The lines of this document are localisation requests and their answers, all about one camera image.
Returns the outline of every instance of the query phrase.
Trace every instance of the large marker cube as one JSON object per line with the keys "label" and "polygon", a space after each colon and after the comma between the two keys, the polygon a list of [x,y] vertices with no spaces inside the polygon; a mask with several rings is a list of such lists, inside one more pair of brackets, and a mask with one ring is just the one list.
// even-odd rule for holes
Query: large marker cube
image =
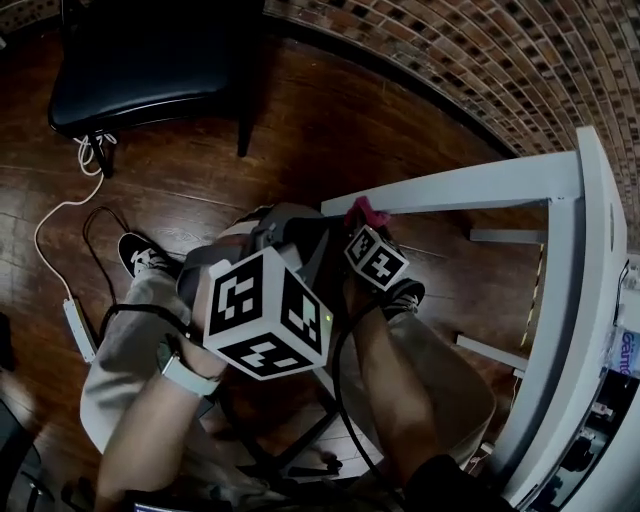
{"label": "large marker cube", "polygon": [[363,226],[344,253],[356,273],[385,291],[409,266],[409,262],[369,226]]}
{"label": "large marker cube", "polygon": [[212,276],[204,347],[258,380],[324,366],[333,315],[272,247]]}

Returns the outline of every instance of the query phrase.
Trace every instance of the watch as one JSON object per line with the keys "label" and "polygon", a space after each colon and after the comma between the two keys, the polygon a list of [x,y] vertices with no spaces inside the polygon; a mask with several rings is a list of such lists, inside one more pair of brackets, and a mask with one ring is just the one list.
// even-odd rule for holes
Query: watch
{"label": "watch", "polygon": [[180,342],[170,334],[158,345],[157,358],[162,375],[198,396],[208,396],[218,387],[219,378],[207,379],[183,363]]}

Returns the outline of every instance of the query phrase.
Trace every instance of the wooden floor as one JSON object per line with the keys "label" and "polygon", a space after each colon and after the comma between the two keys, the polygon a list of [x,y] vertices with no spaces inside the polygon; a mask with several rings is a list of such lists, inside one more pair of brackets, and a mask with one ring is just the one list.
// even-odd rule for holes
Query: wooden floor
{"label": "wooden floor", "polygon": [[[89,211],[105,204],[166,250],[184,255],[236,217],[277,201],[318,204],[366,187],[500,159],[435,107],[380,77],[294,41],[267,48],[263,108],[249,155],[235,156],[234,123],[176,121],[121,134],[116,174],[88,205],[66,208],[41,233],[93,325],[109,305],[82,243]],[[0,54],[0,311],[11,320],[17,371],[1,374],[2,397],[40,432],[45,467],[60,478],[94,478],[99,454],[78,420],[87,367],[63,316],[64,290],[38,259],[33,231],[45,213],[95,186],[77,145],[47,125],[61,61],[57,34]],[[517,351],[535,282],[538,249],[471,244],[470,225],[538,227],[537,211],[400,216],[391,230],[407,248],[409,275],[425,283],[420,317],[447,340],[456,332]],[[98,218],[92,242],[123,297],[118,227]],[[495,434],[509,409],[506,367],[466,357],[501,397]]]}

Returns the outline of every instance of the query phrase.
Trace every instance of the pant leg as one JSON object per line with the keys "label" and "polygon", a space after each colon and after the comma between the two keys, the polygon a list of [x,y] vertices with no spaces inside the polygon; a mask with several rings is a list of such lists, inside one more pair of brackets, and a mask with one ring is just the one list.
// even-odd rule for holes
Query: pant leg
{"label": "pant leg", "polygon": [[[175,287],[165,272],[145,270],[131,283],[124,302],[162,306],[187,323],[190,313]],[[167,333],[178,335],[149,313],[122,311],[111,320],[80,400],[80,420],[101,453],[124,411],[157,370],[156,350]]]}
{"label": "pant leg", "polygon": [[402,313],[389,327],[429,393],[442,447],[458,464],[466,464],[495,411],[493,392],[462,356],[415,315]]}

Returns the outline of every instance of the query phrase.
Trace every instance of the brick wall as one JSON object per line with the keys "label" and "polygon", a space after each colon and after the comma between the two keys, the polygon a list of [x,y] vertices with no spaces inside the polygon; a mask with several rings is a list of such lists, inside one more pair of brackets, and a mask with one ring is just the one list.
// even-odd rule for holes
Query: brick wall
{"label": "brick wall", "polygon": [[[55,14],[55,3],[0,0],[0,28]],[[634,0],[267,0],[267,11],[393,61],[520,155],[573,149],[575,127],[595,126],[640,247]]]}

